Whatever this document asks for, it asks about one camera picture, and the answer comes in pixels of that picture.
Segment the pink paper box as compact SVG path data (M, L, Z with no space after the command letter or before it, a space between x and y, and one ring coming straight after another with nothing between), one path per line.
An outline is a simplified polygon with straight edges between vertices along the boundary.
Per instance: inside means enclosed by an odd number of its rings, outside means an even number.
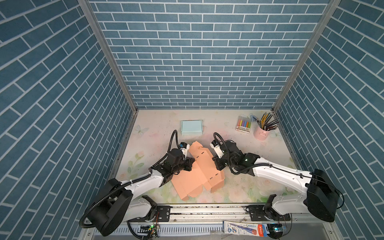
M213 193L225 185L225 174L213 161L213 154L199 142L194 142L188 152L195 162L191 171L181 171L171 182L182 201L196 198L203 189Z

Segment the light blue paper box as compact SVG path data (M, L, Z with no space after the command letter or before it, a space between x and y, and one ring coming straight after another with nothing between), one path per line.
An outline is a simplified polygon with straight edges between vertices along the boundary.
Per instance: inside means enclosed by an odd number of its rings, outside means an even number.
M181 121L181 133L183 136L197 136L203 134L202 120Z

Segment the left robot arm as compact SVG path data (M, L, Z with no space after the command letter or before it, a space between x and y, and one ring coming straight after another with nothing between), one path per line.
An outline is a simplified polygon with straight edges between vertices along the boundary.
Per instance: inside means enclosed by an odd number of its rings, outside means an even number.
M125 182L107 181L81 216L80 228L95 228L106 237L122 222L137 218L152 220L157 204L144 194L165 185L182 171L190 172L195 159L187 154L186 148L172 149L144 176Z

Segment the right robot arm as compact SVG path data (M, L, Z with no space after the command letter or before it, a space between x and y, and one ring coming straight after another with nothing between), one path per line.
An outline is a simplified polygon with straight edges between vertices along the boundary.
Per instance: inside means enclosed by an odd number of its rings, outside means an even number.
M297 191L291 197L270 195L263 206L264 216L277 221L291 214L312 214L324 222L334 222L341 192L322 170L300 171L272 163L253 153L244 154L233 141L210 144L216 156L213 161L218 170L229 167L234 175L248 174L272 180Z

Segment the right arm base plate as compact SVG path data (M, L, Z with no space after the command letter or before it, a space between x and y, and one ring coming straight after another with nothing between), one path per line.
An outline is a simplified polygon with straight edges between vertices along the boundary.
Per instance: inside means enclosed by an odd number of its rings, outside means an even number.
M275 221L275 222L287 222L290 221L291 215L280 215L271 207L265 207L263 204L248 205L245 207L245 211L250 215L251 221Z

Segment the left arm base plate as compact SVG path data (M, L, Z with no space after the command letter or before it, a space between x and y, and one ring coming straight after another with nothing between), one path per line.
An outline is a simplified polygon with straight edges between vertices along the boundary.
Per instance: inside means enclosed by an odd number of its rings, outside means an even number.
M129 220L133 223L144 223L144 222L169 222L171 216L171 206L157 206L155 209L151 208L149 213L142 218L135 218Z

